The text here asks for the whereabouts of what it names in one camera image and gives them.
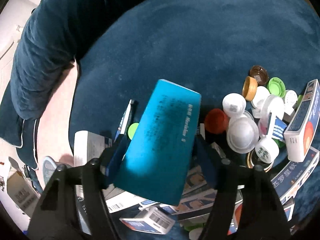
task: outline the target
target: bottle cap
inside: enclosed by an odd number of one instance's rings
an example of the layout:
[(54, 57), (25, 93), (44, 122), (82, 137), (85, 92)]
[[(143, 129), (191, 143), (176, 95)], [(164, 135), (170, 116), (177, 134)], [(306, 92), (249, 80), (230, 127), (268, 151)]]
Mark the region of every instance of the bottle cap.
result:
[(284, 116), (284, 102), (281, 97), (270, 95), (267, 97), (261, 109), (261, 124), (268, 127), (269, 114), (274, 113), (279, 119)]
[(262, 160), (259, 159), (254, 149), (247, 154), (247, 166), (250, 169), (253, 169), (255, 165), (261, 165), (264, 171), (268, 172), (271, 170), (273, 163), (274, 162), (270, 164), (264, 163)]
[(224, 97), (222, 101), (223, 111), (229, 117), (241, 116), (244, 113), (246, 102), (243, 96), (231, 93)]
[(297, 109), (300, 106), (302, 98), (303, 98), (303, 95), (298, 95), (298, 100), (297, 100), (297, 103), (294, 106), (294, 109)]
[(128, 136), (130, 138), (130, 140), (132, 140), (134, 133), (136, 132), (136, 129), (138, 128), (139, 123), (135, 122), (132, 125), (130, 125), (129, 129), (128, 129)]
[(284, 96), (285, 85), (280, 78), (277, 78), (277, 77), (271, 78), (267, 87), (268, 87), (268, 90), (270, 91), (270, 94), (273, 94), (279, 97)]
[(261, 109), (264, 100), (270, 95), (270, 92), (265, 87), (257, 87), (257, 92), (251, 101), (251, 105), (256, 109)]
[(293, 90), (286, 90), (283, 97), (284, 105), (288, 107), (294, 107), (298, 101), (297, 93)]
[(220, 109), (212, 109), (204, 119), (204, 128), (214, 134), (223, 133), (229, 124), (228, 116)]
[(269, 81), (268, 72), (259, 65), (253, 66), (249, 71), (249, 75), (257, 81), (259, 86), (264, 86)]
[(258, 141), (255, 152), (263, 162), (272, 163), (279, 155), (279, 147), (274, 140), (265, 137)]
[(229, 126), (227, 143), (237, 153), (248, 153), (259, 140), (256, 123), (249, 118), (238, 118)]
[(252, 99), (256, 94), (257, 87), (258, 87), (257, 81), (254, 78), (247, 76), (245, 78), (243, 88), (242, 88), (242, 96), (244, 97), (244, 99), (248, 101), (252, 101)]

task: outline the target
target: printed label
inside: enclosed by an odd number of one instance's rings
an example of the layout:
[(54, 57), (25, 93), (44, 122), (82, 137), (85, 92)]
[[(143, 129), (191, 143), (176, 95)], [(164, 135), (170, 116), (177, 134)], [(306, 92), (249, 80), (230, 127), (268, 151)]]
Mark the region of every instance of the printed label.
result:
[(257, 82), (261, 82), (261, 77), (259, 75), (253, 76)]
[(231, 112), (236, 112), (236, 111), (238, 110), (238, 106), (236, 106), (236, 105), (230, 105), (229, 110), (230, 110)]
[(122, 203), (118, 203), (118, 204), (115, 204), (112, 206), (108, 206), (108, 209), (109, 209), (109, 211), (114, 211), (116, 209), (123, 208), (123, 207), (124, 207), (124, 205)]
[(155, 213), (152, 213), (151, 216), (149, 217), (153, 222), (157, 223), (159, 226), (167, 229), (169, 227), (169, 223), (158, 217)]

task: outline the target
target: dark blue fabric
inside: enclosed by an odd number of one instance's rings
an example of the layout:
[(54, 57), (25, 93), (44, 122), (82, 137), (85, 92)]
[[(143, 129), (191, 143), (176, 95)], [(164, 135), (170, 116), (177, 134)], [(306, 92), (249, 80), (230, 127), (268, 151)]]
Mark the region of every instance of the dark blue fabric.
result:
[[(139, 102), (138, 122), (160, 78), (201, 93), (200, 121), (221, 108), (226, 94), (241, 93), (255, 64), (299, 94), (318, 77), (319, 35), (320, 20), (304, 0), (147, 0), (116, 21), (80, 61), (70, 144), (78, 130), (114, 137), (130, 99)], [(225, 135), (208, 140), (232, 159), (244, 157), (226, 146)], [(320, 147), (319, 133), (313, 146)], [(316, 183), (314, 174), (306, 182)], [(318, 196), (298, 193), (300, 199), (306, 211)]]
[(142, 1), (41, 0), (14, 55), (11, 93), (17, 113), (39, 118), (63, 67), (81, 58), (107, 27)]
[(39, 119), (36, 120), (25, 120), (23, 125), (23, 147), (17, 149), (17, 154), (26, 165), (33, 169), (37, 169), (38, 165), (36, 163), (36, 133), (39, 124)]
[(8, 83), (0, 105), (0, 138), (15, 147), (22, 147), (23, 119), (13, 107)]

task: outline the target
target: white bottle cap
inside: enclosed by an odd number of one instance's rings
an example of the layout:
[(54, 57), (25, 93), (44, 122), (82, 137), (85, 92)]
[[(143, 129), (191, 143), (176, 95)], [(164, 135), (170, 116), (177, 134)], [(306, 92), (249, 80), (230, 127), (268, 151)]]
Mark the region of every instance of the white bottle cap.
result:
[(247, 110), (244, 111), (242, 117), (244, 117), (244, 115), (248, 118), (250, 118), (252, 121), (254, 121), (254, 118), (252, 116), (252, 114), (250, 114)]
[(229, 117), (240, 117), (244, 113), (246, 102), (243, 96), (231, 93), (224, 97), (222, 101), (223, 111)]
[(258, 109), (258, 108), (251, 108), (251, 111), (252, 111), (252, 114), (253, 114), (253, 117), (254, 118), (257, 118), (257, 119), (260, 119), (261, 118), (261, 109)]
[(265, 87), (257, 87), (257, 92), (251, 101), (251, 105), (254, 108), (261, 109), (263, 107), (264, 100), (270, 95), (270, 92)]
[(293, 90), (286, 90), (283, 97), (283, 101), (285, 106), (293, 107), (298, 101), (298, 95)]
[(237, 153), (248, 153), (259, 140), (259, 130), (250, 118), (238, 118), (228, 128), (227, 143)]
[(255, 147), (255, 151), (259, 159), (265, 163), (272, 163), (279, 155), (277, 143), (269, 137), (260, 139)]
[(284, 102), (281, 97), (270, 95), (263, 104), (261, 109), (261, 124), (268, 127), (269, 114), (274, 113), (281, 120), (284, 116)]

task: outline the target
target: blue box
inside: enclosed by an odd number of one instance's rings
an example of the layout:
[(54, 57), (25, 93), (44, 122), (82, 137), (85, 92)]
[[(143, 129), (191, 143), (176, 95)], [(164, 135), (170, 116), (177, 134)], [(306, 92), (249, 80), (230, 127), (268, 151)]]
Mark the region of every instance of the blue box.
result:
[(114, 184), (135, 195), (178, 205), (189, 170), (201, 95), (159, 80)]

